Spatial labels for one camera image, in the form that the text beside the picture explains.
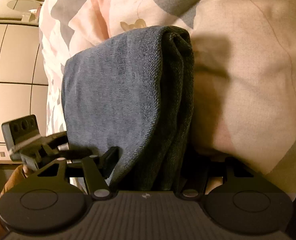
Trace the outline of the person's left hand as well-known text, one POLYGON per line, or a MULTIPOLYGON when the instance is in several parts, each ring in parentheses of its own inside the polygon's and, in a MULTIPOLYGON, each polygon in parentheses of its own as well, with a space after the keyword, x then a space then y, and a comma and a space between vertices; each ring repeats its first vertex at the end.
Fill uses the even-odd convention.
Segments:
MULTIPOLYGON (((0 198, 11 188, 19 184, 21 181, 25 180, 28 176, 33 174, 34 171, 27 167, 27 165, 20 165, 18 166, 6 184, 3 187, 3 190, 0 193, 0 198)), ((0 239, 2 239, 6 234, 8 233, 8 230, 1 224, 0 222, 0 239)))

